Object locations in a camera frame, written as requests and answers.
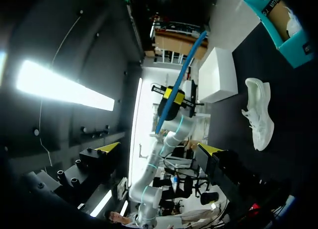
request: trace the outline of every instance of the ceiling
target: ceiling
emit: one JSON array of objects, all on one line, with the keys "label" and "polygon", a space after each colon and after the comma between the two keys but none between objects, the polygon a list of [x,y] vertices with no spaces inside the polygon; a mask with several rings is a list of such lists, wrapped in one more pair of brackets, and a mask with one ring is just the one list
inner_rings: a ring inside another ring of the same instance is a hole
[{"label": "ceiling", "polygon": [[[0,12],[4,26],[0,50],[7,53],[0,87],[0,144],[7,147],[17,172],[50,165],[39,137],[33,134],[39,127],[41,98],[15,88],[21,63],[27,59],[51,66],[55,72],[115,99],[113,111],[43,99],[41,139],[51,152],[51,171],[70,167],[78,152],[87,147],[97,148],[118,140],[122,142],[123,166],[127,167],[143,55],[124,1],[5,3]],[[88,132],[101,131],[106,125],[110,127],[109,135],[104,138],[88,139],[80,130],[86,127]]]}]

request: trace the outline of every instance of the bolt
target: bolt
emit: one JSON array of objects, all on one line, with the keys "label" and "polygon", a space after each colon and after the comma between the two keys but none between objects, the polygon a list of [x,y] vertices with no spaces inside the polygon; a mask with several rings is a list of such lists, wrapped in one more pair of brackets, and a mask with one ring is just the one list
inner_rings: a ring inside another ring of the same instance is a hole
[{"label": "bolt", "polygon": [[38,188],[39,188],[39,189],[44,188],[44,184],[43,184],[43,183],[39,183],[39,184],[38,184]]},{"label": "bolt", "polygon": [[39,131],[38,129],[35,129],[35,130],[33,131],[33,134],[34,134],[35,136],[39,136],[40,131]]}]

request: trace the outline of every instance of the white cable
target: white cable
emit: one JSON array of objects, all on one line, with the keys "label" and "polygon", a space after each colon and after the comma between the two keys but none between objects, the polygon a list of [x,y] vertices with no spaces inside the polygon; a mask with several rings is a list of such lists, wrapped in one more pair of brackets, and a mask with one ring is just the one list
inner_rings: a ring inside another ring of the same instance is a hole
[{"label": "white cable", "polygon": [[[62,45],[64,44],[64,41],[66,40],[66,38],[67,38],[68,35],[70,34],[71,30],[72,30],[72,29],[74,28],[74,26],[76,25],[76,23],[79,21],[80,17],[81,17],[81,16],[79,16],[79,17],[77,18],[77,20],[74,22],[74,24],[71,26],[71,28],[69,29],[69,31],[68,31],[67,34],[65,35],[64,39],[61,41],[61,44],[59,45],[59,47],[58,47],[58,49],[57,49],[57,51],[56,51],[56,53],[55,53],[55,55],[54,55],[54,57],[53,57],[53,60],[52,60],[52,62],[51,62],[50,68],[53,66],[54,61],[55,61],[55,58],[56,58],[57,54],[59,53],[59,51],[60,51]],[[41,97],[40,115],[39,115],[39,136],[40,136],[40,144],[41,144],[41,146],[46,150],[46,152],[48,153],[50,165],[53,166],[53,165],[52,165],[52,161],[51,161],[50,152],[49,152],[48,149],[43,145],[43,143],[42,143],[42,138],[41,138],[42,103],[43,103],[43,98]]]},{"label": "white cable", "polygon": [[61,44],[59,45],[59,47],[58,47],[58,49],[57,49],[57,51],[56,51],[56,53],[55,53],[55,55],[54,55],[54,58],[53,58],[52,63],[51,63],[51,66],[53,66],[53,63],[54,63],[54,61],[55,61],[55,58],[56,58],[57,54],[59,53],[59,51],[60,51],[62,45],[64,44],[64,41],[66,40],[66,38],[67,38],[68,35],[70,34],[71,30],[72,30],[72,29],[74,28],[74,26],[76,25],[76,23],[80,20],[80,18],[81,18],[81,16],[78,17],[78,19],[74,22],[74,24],[71,26],[70,30],[69,30],[69,31],[67,32],[67,34],[65,35],[64,39],[61,41]]},{"label": "white cable", "polygon": [[41,105],[40,105],[40,117],[39,117],[39,136],[40,136],[40,144],[41,146],[46,150],[46,152],[48,153],[49,156],[49,160],[50,160],[50,165],[52,165],[52,161],[51,161],[51,156],[50,156],[50,152],[48,151],[47,148],[45,148],[45,146],[42,143],[42,139],[41,139],[41,115],[42,115],[42,99],[41,99]]}]

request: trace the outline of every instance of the teal box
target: teal box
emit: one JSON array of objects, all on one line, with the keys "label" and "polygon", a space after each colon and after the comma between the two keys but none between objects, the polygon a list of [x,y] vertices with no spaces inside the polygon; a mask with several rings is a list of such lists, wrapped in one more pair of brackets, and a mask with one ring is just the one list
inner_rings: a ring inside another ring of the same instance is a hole
[{"label": "teal box", "polygon": [[260,18],[267,29],[277,50],[286,58],[292,67],[296,68],[314,58],[312,48],[309,45],[308,38],[303,30],[294,34],[285,42],[280,37],[273,23],[267,17],[267,11],[279,0],[244,0]]}]

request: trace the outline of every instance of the shoe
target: shoe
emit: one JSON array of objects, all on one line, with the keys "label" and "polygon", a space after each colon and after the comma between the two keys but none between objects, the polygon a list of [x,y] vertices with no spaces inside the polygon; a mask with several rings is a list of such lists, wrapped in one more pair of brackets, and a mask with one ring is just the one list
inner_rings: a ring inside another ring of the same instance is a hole
[{"label": "shoe", "polygon": [[268,104],[270,101],[269,83],[263,83],[256,78],[247,78],[245,84],[248,89],[247,111],[242,110],[250,123],[253,134],[254,148],[258,151],[264,150],[274,132],[274,122],[268,115]]}]

